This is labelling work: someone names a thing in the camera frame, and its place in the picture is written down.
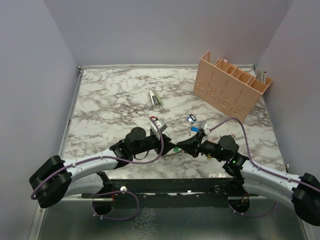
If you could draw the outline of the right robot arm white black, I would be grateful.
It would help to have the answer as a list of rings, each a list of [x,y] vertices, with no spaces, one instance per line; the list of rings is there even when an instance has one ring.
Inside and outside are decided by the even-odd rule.
[[[178,142],[177,147],[194,158],[206,155],[225,162],[223,169],[235,179],[229,184],[234,195],[246,192],[271,199],[293,209],[303,221],[320,225],[320,182],[314,175],[299,176],[262,167],[238,152],[239,145],[231,135],[224,135],[213,143],[203,140],[202,133],[198,132]]]

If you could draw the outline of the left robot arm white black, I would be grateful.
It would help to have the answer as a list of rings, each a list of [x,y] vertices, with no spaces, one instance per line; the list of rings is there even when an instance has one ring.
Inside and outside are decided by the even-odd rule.
[[[29,178],[33,190],[31,199],[38,201],[41,208],[49,208],[64,197],[77,194],[97,194],[103,198],[111,190],[101,176],[128,164],[135,164],[135,156],[155,151],[156,159],[175,148],[171,138],[158,131],[150,135],[141,127],[133,128],[123,140],[108,149],[78,159],[61,159],[54,155]]]

